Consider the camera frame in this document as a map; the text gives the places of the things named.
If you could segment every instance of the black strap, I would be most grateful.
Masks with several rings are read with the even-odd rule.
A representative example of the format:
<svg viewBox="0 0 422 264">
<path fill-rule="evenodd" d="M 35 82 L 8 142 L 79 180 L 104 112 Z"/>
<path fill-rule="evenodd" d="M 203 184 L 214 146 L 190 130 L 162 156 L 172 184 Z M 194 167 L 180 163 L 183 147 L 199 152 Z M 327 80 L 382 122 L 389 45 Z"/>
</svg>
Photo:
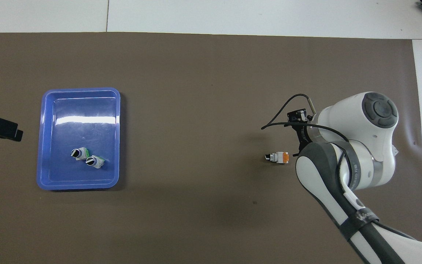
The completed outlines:
<svg viewBox="0 0 422 264">
<path fill-rule="evenodd" d="M 375 220 L 379 218 L 369 208 L 359 209 L 340 225 L 340 232 L 348 241 L 361 227 Z"/>
</svg>

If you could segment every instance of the blue tray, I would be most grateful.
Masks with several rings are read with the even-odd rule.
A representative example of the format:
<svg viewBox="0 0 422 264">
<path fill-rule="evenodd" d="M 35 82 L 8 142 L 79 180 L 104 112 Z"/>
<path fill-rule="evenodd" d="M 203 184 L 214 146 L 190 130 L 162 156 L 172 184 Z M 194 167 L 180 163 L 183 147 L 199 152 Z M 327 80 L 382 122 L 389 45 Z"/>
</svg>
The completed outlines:
<svg viewBox="0 0 422 264">
<path fill-rule="evenodd" d="M 37 184 L 45 190 L 99 189 L 119 177 L 120 94 L 114 88 L 50 90 L 43 95 Z M 70 156 L 86 147 L 100 169 Z"/>
</svg>

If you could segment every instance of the cable connector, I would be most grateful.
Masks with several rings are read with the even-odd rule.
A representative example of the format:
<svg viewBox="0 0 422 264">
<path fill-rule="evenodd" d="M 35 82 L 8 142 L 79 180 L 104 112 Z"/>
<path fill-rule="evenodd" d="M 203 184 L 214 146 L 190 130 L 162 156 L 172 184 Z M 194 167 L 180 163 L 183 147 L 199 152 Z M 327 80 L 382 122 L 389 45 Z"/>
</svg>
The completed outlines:
<svg viewBox="0 0 422 264">
<path fill-rule="evenodd" d="M 266 154 L 265 159 L 271 162 L 276 162 L 280 164 L 289 163 L 289 153 L 288 152 L 276 152 L 271 154 Z"/>
</svg>

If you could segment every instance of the brown mat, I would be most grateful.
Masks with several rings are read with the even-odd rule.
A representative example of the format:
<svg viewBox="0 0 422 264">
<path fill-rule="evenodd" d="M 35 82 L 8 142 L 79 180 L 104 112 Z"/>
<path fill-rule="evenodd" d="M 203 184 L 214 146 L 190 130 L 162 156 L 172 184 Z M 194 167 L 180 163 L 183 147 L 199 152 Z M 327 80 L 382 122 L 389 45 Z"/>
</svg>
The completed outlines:
<svg viewBox="0 0 422 264">
<path fill-rule="evenodd" d="M 41 98 L 122 94 L 121 179 L 108 191 L 36 184 Z M 290 128 L 265 125 L 291 95 L 318 110 L 382 92 L 400 112 L 397 171 L 358 191 L 422 241 L 422 138 L 410 40 L 154 33 L 0 33 L 0 263 L 360 263 L 288 165 Z M 306 107 L 296 99 L 287 111 Z"/>
</svg>

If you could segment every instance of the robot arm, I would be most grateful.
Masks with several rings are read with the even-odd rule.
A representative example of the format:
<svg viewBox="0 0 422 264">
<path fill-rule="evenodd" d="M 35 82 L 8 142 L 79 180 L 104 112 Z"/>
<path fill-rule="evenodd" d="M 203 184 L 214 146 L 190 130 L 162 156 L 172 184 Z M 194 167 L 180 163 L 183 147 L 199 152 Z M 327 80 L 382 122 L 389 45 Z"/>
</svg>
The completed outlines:
<svg viewBox="0 0 422 264">
<path fill-rule="evenodd" d="M 293 126 L 300 140 L 297 177 L 360 258 L 365 263 L 422 263 L 422 242 L 380 224 L 353 193 L 385 184 L 393 175 L 397 151 L 392 134 L 398 118 L 394 103 L 365 92 L 327 107 L 311 120 L 298 118 L 305 113 L 294 116 L 288 114 L 291 124 L 305 123 Z"/>
</svg>

